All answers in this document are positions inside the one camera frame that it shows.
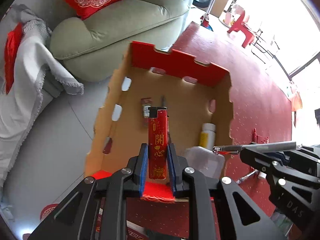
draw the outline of throw blanket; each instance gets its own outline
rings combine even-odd
[[[13,86],[8,95],[4,91],[0,93],[0,187],[39,114],[46,71],[51,71],[68,94],[82,94],[84,91],[83,84],[46,48],[45,43],[51,34],[46,23],[25,6],[12,6],[10,11],[24,24],[24,36],[14,65]]]

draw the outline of white bottle cap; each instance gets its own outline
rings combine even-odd
[[[203,131],[209,130],[209,131],[214,131],[215,132],[216,131],[216,126],[213,123],[207,122],[207,123],[204,123],[202,125],[202,130]]]
[[[267,176],[267,175],[266,175],[265,173],[259,172],[258,178],[259,178],[259,179],[265,179],[266,176]]]

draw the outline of green sofa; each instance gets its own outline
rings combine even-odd
[[[180,35],[193,0],[121,0],[82,21],[63,0],[65,18],[52,32],[50,51],[74,76],[100,81],[121,63],[130,41],[167,49]]]

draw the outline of red table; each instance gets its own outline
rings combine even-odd
[[[172,49],[230,71],[230,101],[234,106],[230,135],[234,144],[250,143],[253,128],[259,135],[269,136],[269,142],[291,140],[291,102],[240,46],[192,22]],[[227,161],[225,174],[237,180],[250,171],[250,167],[235,156]],[[266,181],[250,178],[240,186],[268,216],[273,213],[275,207],[268,200],[270,190]],[[137,225],[163,234],[188,237],[188,203],[163,204],[129,199],[127,211],[127,219]]]

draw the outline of sofa seat cushion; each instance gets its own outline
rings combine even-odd
[[[52,32],[50,51],[59,60],[77,57],[170,22],[187,11],[183,0],[121,0],[84,21],[74,17],[62,21]]]

